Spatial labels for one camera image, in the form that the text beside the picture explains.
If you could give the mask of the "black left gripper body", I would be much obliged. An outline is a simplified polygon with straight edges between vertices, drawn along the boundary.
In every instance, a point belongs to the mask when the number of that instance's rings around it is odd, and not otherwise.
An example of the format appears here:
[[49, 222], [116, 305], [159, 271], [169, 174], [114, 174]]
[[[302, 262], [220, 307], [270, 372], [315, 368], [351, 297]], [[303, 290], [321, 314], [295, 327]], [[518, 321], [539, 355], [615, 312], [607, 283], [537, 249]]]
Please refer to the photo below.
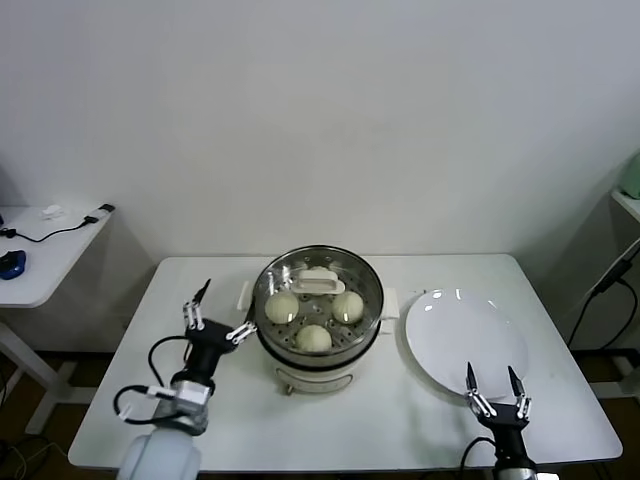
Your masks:
[[184, 368], [188, 380], [203, 385], [212, 383], [221, 357], [235, 349], [227, 338], [233, 331], [228, 325], [208, 319], [204, 320], [202, 330], [194, 328], [185, 331], [185, 337], [191, 344]]

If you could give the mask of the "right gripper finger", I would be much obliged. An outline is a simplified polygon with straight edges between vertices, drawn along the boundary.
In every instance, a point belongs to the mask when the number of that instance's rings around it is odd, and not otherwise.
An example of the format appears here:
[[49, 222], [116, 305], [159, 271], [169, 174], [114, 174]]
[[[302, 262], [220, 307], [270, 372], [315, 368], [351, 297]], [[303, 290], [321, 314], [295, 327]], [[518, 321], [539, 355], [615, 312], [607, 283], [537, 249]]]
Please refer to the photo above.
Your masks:
[[509, 381], [516, 402], [509, 405], [509, 413], [512, 418], [528, 418], [532, 399], [526, 394], [524, 384], [514, 368], [508, 366]]
[[491, 403], [479, 392], [474, 369], [470, 362], [466, 370], [466, 400], [476, 417], [495, 417], [496, 410]]

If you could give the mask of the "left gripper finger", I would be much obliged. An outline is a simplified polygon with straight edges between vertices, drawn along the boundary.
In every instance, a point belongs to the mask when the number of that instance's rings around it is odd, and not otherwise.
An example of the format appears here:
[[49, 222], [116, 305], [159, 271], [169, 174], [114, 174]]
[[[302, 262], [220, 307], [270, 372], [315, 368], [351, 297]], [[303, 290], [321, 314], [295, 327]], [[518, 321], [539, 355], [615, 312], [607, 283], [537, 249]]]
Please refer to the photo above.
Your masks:
[[201, 303], [210, 282], [211, 280], [207, 279], [204, 285], [194, 294], [193, 298], [183, 305], [183, 319], [187, 331], [202, 331], [205, 328], [204, 318], [201, 312]]
[[245, 321], [237, 328], [225, 335], [225, 341], [233, 346], [243, 343], [248, 337], [257, 332], [254, 308], [250, 307], [245, 315]]

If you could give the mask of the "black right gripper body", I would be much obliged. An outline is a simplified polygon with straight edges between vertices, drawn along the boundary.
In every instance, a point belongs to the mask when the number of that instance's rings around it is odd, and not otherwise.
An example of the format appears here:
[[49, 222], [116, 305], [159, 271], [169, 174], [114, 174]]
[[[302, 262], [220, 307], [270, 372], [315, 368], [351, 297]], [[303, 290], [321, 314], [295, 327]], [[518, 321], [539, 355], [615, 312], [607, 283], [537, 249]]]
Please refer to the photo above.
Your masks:
[[489, 429], [495, 444], [497, 464], [529, 464], [522, 431], [528, 421], [517, 416], [515, 405], [492, 404], [495, 415], [476, 415], [479, 423]]

